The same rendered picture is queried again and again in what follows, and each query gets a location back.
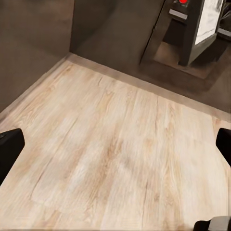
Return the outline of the poster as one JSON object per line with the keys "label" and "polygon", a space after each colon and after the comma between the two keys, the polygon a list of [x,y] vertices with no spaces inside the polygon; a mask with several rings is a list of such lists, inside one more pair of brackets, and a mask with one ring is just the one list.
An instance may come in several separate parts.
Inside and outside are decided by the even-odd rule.
{"label": "poster", "polygon": [[227,1],[190,1],[178,65],[189,66],[215,41]]}

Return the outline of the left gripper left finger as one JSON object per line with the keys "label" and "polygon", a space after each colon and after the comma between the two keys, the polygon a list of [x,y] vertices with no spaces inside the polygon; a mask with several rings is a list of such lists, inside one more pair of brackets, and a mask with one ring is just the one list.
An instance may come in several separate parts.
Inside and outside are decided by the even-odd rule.
{"label": "left gripper left finger", "polygon": [[20,128],[0,133],[0,186],[24,147],[25,139]]}

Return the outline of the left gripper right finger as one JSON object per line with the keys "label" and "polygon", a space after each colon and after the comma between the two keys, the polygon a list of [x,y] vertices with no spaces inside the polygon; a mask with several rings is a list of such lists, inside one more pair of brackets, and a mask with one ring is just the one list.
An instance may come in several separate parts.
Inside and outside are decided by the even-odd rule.
{"label": "left gripper right finger", "polygon": [[231,167],[231,130],[220,128],[218,131],[216,146]]}

